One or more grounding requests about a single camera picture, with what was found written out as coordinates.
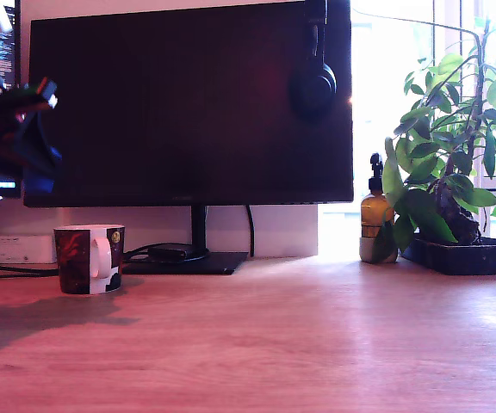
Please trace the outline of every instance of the monitor screen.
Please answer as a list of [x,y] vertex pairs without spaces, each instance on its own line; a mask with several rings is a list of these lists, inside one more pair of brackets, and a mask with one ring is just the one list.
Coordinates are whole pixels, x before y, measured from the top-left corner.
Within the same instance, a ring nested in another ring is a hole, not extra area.
[[[20,82],[19,76],[19,39],[20,39],[20,2],[19,0],[0,0],[3,4],[13,31],[0,34],[0,73],[5,88],[11,88]],[[0,198],[20,198],[19,180],[0,175]]]
[[350,6],[329,1],[329,111],[297,116],[304,3],[266,3],[32,21],[31,83],[63,156],[29,207],[262,205],[353,199]]

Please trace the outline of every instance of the pump bottle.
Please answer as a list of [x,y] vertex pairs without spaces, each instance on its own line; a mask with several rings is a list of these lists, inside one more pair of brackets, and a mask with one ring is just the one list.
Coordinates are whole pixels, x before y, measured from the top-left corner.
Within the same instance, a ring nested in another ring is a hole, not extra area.
[[[381,156],[373,153],[370,157],[373,176],[369,179],[370,194],[361,202],[361,238],[359,239],[359,256],[361,261],[372,261],[372,247],[383,220],[394,222],[394,209],[388,204],[382,192],[382,171],[384,166]],[[382,262],[395,262],[397,250]]]

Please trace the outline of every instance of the white mug handle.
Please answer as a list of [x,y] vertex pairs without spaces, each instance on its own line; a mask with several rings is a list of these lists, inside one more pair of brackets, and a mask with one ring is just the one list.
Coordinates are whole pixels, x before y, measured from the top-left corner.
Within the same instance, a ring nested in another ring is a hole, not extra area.
[[110,242],[107,238],[97,237],[91,244],[91,277],[108,278],[112,269]]

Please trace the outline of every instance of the coffee mug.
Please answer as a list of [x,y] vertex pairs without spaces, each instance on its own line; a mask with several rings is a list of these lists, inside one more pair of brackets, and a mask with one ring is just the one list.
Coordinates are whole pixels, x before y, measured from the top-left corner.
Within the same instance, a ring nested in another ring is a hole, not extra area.
[[54,234],[63,293],[107,293],[121,285],[123,225],[60,226]]

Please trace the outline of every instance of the power strip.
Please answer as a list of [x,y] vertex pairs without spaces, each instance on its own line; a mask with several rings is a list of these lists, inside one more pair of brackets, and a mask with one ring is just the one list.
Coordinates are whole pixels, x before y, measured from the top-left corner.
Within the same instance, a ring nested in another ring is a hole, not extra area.
[[49,264],[56,262],[50,235],[0,236],[0,264]]

